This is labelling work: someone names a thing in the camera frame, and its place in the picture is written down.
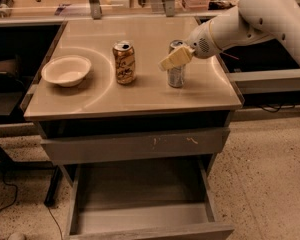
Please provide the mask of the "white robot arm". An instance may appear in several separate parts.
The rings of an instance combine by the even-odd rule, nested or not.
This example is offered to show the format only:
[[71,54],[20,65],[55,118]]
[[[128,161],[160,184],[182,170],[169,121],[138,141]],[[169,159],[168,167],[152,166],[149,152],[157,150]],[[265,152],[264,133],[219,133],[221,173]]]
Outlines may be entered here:
[[166,71],[192,58],[206,59],[235,46],[276,39],[300,67],[300,7],[295,0],[239,0],[196,27],[182,45],[159,62]]

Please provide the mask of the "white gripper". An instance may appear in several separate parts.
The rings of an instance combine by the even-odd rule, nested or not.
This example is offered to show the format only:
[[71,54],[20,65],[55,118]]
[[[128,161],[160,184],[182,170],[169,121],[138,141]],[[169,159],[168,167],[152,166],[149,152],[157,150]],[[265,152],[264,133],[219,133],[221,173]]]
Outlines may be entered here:
[[210,58],[221,50],[215,44],[210,32],[210,21],[197,26],[186,39],[189,46],[183,45],[174,49],[158,64],[162,71],[188,64],[194,56],[200,59]]

